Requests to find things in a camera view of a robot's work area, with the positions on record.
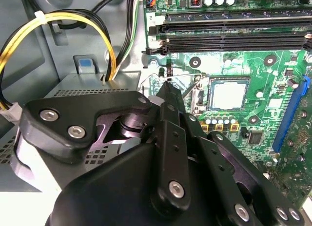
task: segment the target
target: motherboard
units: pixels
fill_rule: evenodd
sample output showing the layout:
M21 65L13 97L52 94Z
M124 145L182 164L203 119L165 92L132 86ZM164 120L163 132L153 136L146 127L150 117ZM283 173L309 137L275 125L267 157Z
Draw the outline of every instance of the motherboard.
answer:
M312 189L312 0L144 0L144 15L148 94L171 82L204 132L222 132L300 207Z

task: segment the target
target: black wire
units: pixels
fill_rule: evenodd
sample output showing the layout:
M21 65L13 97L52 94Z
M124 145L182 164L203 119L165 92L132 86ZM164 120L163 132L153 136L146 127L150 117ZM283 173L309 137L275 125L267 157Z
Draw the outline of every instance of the black wire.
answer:
M131 42L131 34L132 34L132 25L133 25L133 6L134 0L127 0L127 29L126 29L126 37L125 41L121 47L121 50L116 58L117 66L121 63L122 58L124 57L127 48Z
M85 16L88 19L92 19L97 26L103 31L103 33L106 35L107 39L109 40L109 42L111 42L108 30L106 25L104 24L103 20L96 15L95 13L89 11L89 10L85 10L85 9L62 9L62 10L57 10L56 12L68 12L68 13L76 13L76 14L80 14L82 16ZM11 35L10 37L5 41L2 49L1 49L1 53L4 51L4 49L6 48L6 46L8 45L8 43L11 41L11 39L13 38L13 36L18 32L18 30L20 30L21 27L23 27L24 25L20 26L19 28L17 28ZM0 102L3 104L3 106L8 110L9 106L12 106L13 104L11 102L9 102L8 100L5 99L5 97L3 96L2 93L2 80L3 80L3 75L4 75L4 68L0 74Z
M35 11L42 10L35 0L27 0L27 1L29 2L30 6L32 7L33 10L35 10ZM98 13L105 5L107 5L111 1L113 1L113 0L102 0L96 6L94 6L94 8L91 10L91 12ZM84 28L86 25L84 23L78 21L78 22L75 22L72 24L58 24L58 26L62 30L72 30L72 29L75 29L78 27ZM112 72L111 61L112 60L109 59L107 72L106 72L106 76L105 76L105 81L109 80L109 77L110 77L111 72Z

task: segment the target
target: gray metal panel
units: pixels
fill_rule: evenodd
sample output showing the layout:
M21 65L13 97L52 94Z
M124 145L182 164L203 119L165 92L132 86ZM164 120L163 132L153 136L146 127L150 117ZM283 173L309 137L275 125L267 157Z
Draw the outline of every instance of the gray metal panel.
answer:
M44 12L61 8L91 9L101 0L37 0ZM115 54L118 54L124 42L126 31L126 0L116 0L107 4L98 15L103 19L109 31ZM74 56L94 55L100 73L106 73L108 61L107 47L92 28L62 31L60 35L63 45L56 45L49 26L44 26L44 33L53 57L56 69L61 79L68 74L76 73ZM121 71L141 70L144 57L141 51L145 50L145 28L143 19L143 4L139 7L137 35L133 48L125 60Z
M59 83L46 97L74 96L81 94L99 94L114 91L133 91L137 89L140 71L120 73L110 83L102 85L101 74L70 74ZM0 191L29 192L38 191L18 178L10 167L10 155L13 154L13 141L17 126L11 129L0 140ZM113 144L108 147L99 146L90 152L85 159L86 170L91 170L119 153L125 152L140 143L140 139L132 138L124 144Z
M0 0L0 45L27 21L21 0ZM44 97L57 83L58 74L43 31L36 29L25 38L8 61L2 83L3 94L9 101L23 105L31 99ZM0 137L12 126L12 123L0 116Z
M127 91L137 90L140 72L120 73L114 81L102 84L101 74L69 74L60 82L46 97L54 97L57 91L80 91L84 90L116 90L126 89Z

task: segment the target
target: black ram slot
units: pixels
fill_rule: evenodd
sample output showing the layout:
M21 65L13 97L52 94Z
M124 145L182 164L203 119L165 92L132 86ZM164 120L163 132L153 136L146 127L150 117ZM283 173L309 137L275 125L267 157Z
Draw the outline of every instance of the black ram slot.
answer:
M294 27L309 27L312 25L312 20L258 20L252 21L214 21L214 22L199 22L199 23L174 23L166 24L164 29L159 29L160 33L182 32L182 31L211 31L211 30L237 30L237 29L257 29L257 28L294 28Z
M262 42L303 42L303 34L294 35L246 35L246 36L195 36L195 37L185 37L185 36L175 36L169 38L169 45L196 45L196 44L212 44L212 43L262 43Z
M261 43L210 43L195 45L170 45L167 44L170 53L184 52L229 52L229 51L266 51L266 50L296 50L302 49L302 41L274 42L267 41Z
M222 15L222 14L239 14L239 13L253 13L263 14L264 12L270 13L282 13L282 12L296 12L306 15L312 13L312 9L307 7L294 7L294 8L255 8L255 9L237 9L237 10L219 10L219 11L205 11L205 12L182 12L182 13L167 13L169 18L181 17L181 16L205 16L205 15Z

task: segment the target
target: white connector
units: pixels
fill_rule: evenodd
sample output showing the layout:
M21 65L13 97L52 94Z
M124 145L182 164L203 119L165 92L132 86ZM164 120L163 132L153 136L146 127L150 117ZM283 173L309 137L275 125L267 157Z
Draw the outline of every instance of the white connector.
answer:
M20 120L22 108L18 103L13 103L13 106L10 107L9 110L1 110L0 114L7 120L12 122L13 124L17 124Z

